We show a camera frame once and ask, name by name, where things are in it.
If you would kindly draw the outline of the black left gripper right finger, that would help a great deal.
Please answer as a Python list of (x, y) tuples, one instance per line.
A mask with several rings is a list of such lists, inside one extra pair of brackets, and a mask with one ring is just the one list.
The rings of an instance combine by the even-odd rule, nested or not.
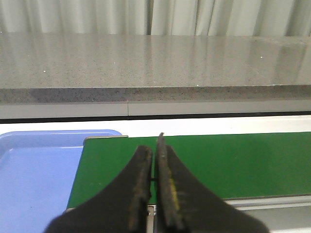
[(159, 233), (267, 233), (260, 220), (206, 188), (161, 133), (155, 157), (156, 229)]

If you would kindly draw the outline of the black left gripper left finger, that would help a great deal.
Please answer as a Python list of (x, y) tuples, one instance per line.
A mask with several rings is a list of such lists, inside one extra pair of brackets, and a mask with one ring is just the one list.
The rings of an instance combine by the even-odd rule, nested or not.
[(96, 196), (53, 219), (47, 233), (144, 233), (153, 152), (138, 146), (118, 176)]

